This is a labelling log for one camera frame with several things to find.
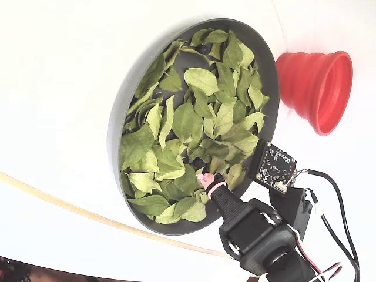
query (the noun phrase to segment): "electronic component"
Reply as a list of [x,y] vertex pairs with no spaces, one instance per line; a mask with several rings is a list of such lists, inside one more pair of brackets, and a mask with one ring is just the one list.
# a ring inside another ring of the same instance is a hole
[[295,172],[296,161],[269,141],[259,140],[256,146],[249,178],[270,189],[287,193],[288,183]]

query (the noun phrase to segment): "black wire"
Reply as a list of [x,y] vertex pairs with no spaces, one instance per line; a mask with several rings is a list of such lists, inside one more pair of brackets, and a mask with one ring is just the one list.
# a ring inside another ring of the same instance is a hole
[[359,259],[358,259],[358,254],[357,254],[357,251],[355,249],[355,246],[354,246],[354,243],[353,243],[353,240],[350,236],[350,231],[348,229],[348,225],[347,225],[347,220],[346,220],[346,214],[345,214],[345,207],[343,205],[343,199],[342,199],[342,195],[341,195],[341,191],[340,191],[340,188],[338,187],[338,185],[336,184],[336,182],[333,180],[333,178],[331,178],[329,175],[327,175],[326,173],[323,173],[323,172],[319,172],[317,170],[312,170],[312,169],[308,169],[308,174],[311,174],[311,175],[316,175],[316,176],[320,176],[320,177],[323,177],[325,178],[326,180],[328,180],[330,182],[330,184],[332,184],[336,194],[337,194],[337,197],[338,197],[338,201],[340,202],[340,209],[341,209],[341,215],[342,215],[342,222],[343,222],[343,226],[345,228],[345,233],[346,233],[346,237],[347,237],[347,240],[348,240],[348,243],[350,244],[350,248],[351,248],[351,251],[353,253],[353,258],[357,264],[357,266],[359,267]]
[[333,237],[334,241],[339,245],[339,247],[341,248],[341,250],[345,253],[345,255],[347,256],[348,260],[352,264],[353,268],[355,269],[355,279],[354,279],[354,281],[355,282],[360,282],[360,270],[359,270],[358,264],[353,259],[353,257],[351,256],[350,252],[342,244],[341,240],[337,237],[337,235],[335,235],[335,233],[334,233],[333,229],[331,228],[331,226],[330,226],[327,218],[325,217],[325,215],[322,215],[321,219],[323,220],[326,228],[328,229],[329,233]]

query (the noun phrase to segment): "green leaf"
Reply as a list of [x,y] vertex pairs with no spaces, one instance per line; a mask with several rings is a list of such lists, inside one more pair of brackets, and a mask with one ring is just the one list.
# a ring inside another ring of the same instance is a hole
[[159,79],[162,77],[163,72],[165,71],[164,68],[166,66],[164,59],[165,57],[161,53],[151,64],[150,68],[146,71],[146,73],[144,74],[136,88],[136,98],[142,98],[146,94],[145,92],[149,88],[151,88],[155,83],[157,83]]
[[194,205],[182,215],[182,219],[186,219],[191,222],[199,222],[205,217],[205,204],[201,202],[195,202]]
[[159,112],[159,105],[156,104],[154,107],[151,108],[146,118],[146,121],[149,124],[150,129],[153,132],[154,140],[157,140],[158,138],[158,132],[159,132],[161,119],[162,119],[162,116]]
[[246,69],[248,69],[249,65],[252,63],[254,59],[254,55],[251,49],[249,49],[245,44],[240,44],[239,48],[243,53],[243,59],[240,62],[240,65]]
[[152,189],[161,191],[159,184],[153,180],[150,173],[129,173],[128,178],[140,191],[150,194]]
[[190,68],[184,73],[184,79],[188,85],[201,89],[208,97],[219,90],[217,78],[206,69]]
[[172,130],[176,136],[182,143],[185,143],[190,138],[193,138],[193,135],[196,137],[199,129],[201,129],[202,135],[202,118],[196,114],[193,105],[189,101],[180,105],[175,110],[172,124]]
[[260,119],[264,119],[265,115],[261,112],[255,112],[247,116],[244,121],[242,122],[242,125],[247,129],[250,130],[252,126]]
[[248,88],[248,95],[251,98],[255,109],[258,110],[263,104],[263,94],[259,89],[251,85]]
[[196,189],[197,176],[191,165],[185,165],[186,172],[183,176],[174,180],[174,185],[181,190],[183,193],[188,195],[193,195]]
[[224,103],[220,106],[214,124],[214,136],[225,134],[233,125],[233,108],[235,103]]
[[261,83],[260,75],[257,71],[255,71],[250,79],[251,85],[259,90],[263,87],[263,84]]
[[250,152],[253,151],[253,149],[256,147],[258,141],[259,138],[256,135],[251,135],[250,137],[234,143],[234,146],[238,147],[244,152]]
[[174,121],[174,97],[175,95],[172,95],[167,99],[166,106],[163,110],[162,127],[158,137],[158,141],[162,150],[166,147],[166,137],[170,133]]
[[181,91],[182,80],[180,79],[179,74],[176,72],[176,69],[171,66],[163,79],[159,82],[159,88],[165,91]]
[[233,80],[234,80],[234,87],[236,91],[237,83],[239,81],[239,72],[237,72],[236,70],[233,71]]
[[202,55],[198,51],[196,51],[196,50],[194,50],[194,49],[192,49],[192,48],[190,48],[188,46],[183,46],[183,47],[180,48],[180,50],[183,51],[183,52],[187,52],[187,53],[192,53],[192,54],[195,54],[195,55],[199,55],[202,59],[204,59],[207,62],[207,64],[209,66],[211,66],[212,64],[214,64],[216,62],[214,60],[210,60],[207,56]]
[[179,201],[180,199],[187,197],[188,194],[183,193],[179,190],[172,180],[162,180],[160,183],[160,188],[162,189],[162,194],[167,199],[172,199],[174,201]]
[[140,130],[123,135],[120,143],[121,170],[138,162],[146,152],[150,150],[154,141],[154,135],[148,124]]
[[130,197],[134,197],[135,194],[132,190],[132,185],[130,184],[130,181],[128,179],[128,176],[123,173],[123,172],[120,172],[120,180],[122,182],[122,187],[123,187],[123,190],[124,192],[130,196]]
[[127,111],[127,116],[129,116],[131,113],[133,113],[135,110],[137,110],[139,108],[139,106],[142,105],[143,102],[149,100],[152,96],[153,96],[153,91],[154,89],[158,86],[159,82],[155,83],[154,85],[152,85],[145,93],[145,95],[143,95],[140,99],[138,99],[135,103],[133,103],[128,111]]
[[155,222],[161,224],[172,224],[178,222],[181,217],[174,215],[175,207],[176,203],[166,208],[163,213],[155,217]]
[[216,122],[216,113],[214,112],[213,105],[209,105],[209,111],[212,115],[211,118],[204,118],[204,133],[206,134],[207,137],[211,138],[214,140],[214,124]]
[[228,37],[229,35],[226,31],[222,31],[221,29],[216,29],[215,31],[212,31],[211,33],[209,33],[203,45],[208,44],[208,43],[222,43],[226,41]]
[[237,84],[236,93],[237,93],[238,98],[245,105],[252,107],[251,99],[248,95],[248,88],[250,86],[250,78],[251,78],[250,72],[242,68],[240,71],[240,79]]
[[188,209],[190,209],[195,203],[197,203],[195,198],[192,197],[186,197],[182,198],[176,203],[174,216],[180,217],[183,214],[185,214]]
[[233,190],[242,183],[245,175],[246,173],[243,171],[243,166],[241,164],[235,164],[232,166],[226,178],[226,183],[229,186],[229,189]]
[[207,96],[206,94],[197,87],[189,85],[194,93],[194,97],[196,98],[196,103],[194,104],[194,111],[201,116],[202,118],[212,118],[212,114],[209,110],[207,104]]
[[165,70],[174,64],[176,56],[179,54],[179,50],[184,43],[186,43],[186,41],[173,41],[167,50],[163,52],[163,56],[166,61],[166,66],[164,67]]
[[217,60],[221,59],[221,43],[214,43],[213,46],[211,47],[209,56],[212,56],[216,58]]
[[137,163],[130,166],[132,172],[159,172],[157,157],[153,150],[147,151],[145,157],[142,157]]
[[218,167],[222,166],[224,164],[224,160],[220,159],[218,157],[213,156],[212,161],[209,166],[209,172],[212,174],[215,174],[217,171]]
[[158,216],[170,206],[169,202],[161,195],[150,195],[139,199],[128,200],[139,212],[148,216]]
[[233,110],[234,123],[242,122],[246,117],[246,112],[247,106],[241,100],[236,101]]
[[242,60],[243,60],[243,52],[238,46],[235,36],[230,34],[229,44],[226,50],[224,50],[224,54],[223,54],[223,63],[226,66],[234,69],[235,71],[239,71],[240,62]]
[[156,173],[155,180],[175,179],[185,174],[185,168],[177,161],[177,157],[167,147],[162,151],[158,145],[152,147],[157,159],[159,173]]
[[212,32],[212,28],[204,28],[199,31],[197,31],[193,36],[192,40],[190,41],[190,46],[196,47],[199,44],[201,44],[205,38],[208,36],[209,33]]

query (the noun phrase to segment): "white backdrop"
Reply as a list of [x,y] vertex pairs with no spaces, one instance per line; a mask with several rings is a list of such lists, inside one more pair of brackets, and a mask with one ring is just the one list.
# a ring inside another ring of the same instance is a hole
[[[348,52],[354,82],[341,123],[327,137],[281,104],[273,143],[300,168],[337,181],[347,207],[362,278],[371,278],[372,204],[376,157],[372,116],[376,75],[374,1],[65,1],[0,3],[0,171],[64,201],[145,230],[132,216],[109,166],[106,134],[116,94],[133,64],[162,35],[209,18],[234,18],[256,29],[274,57],[285,52]],[[345,239],[332,188],[301,176]],[[245,199],[267,199],[251,185]],[[0,255],[54,269],[142,281],[245,281],[225,258],[182,250],[134,236],[64,211],[0,183],[6,211]],[[176,240],[222,250],[221,220]],[[314,216],[305,239],[321,268],[339,260],[338,281],[353,270]],[[208,271],[209,265],[216,271]]]

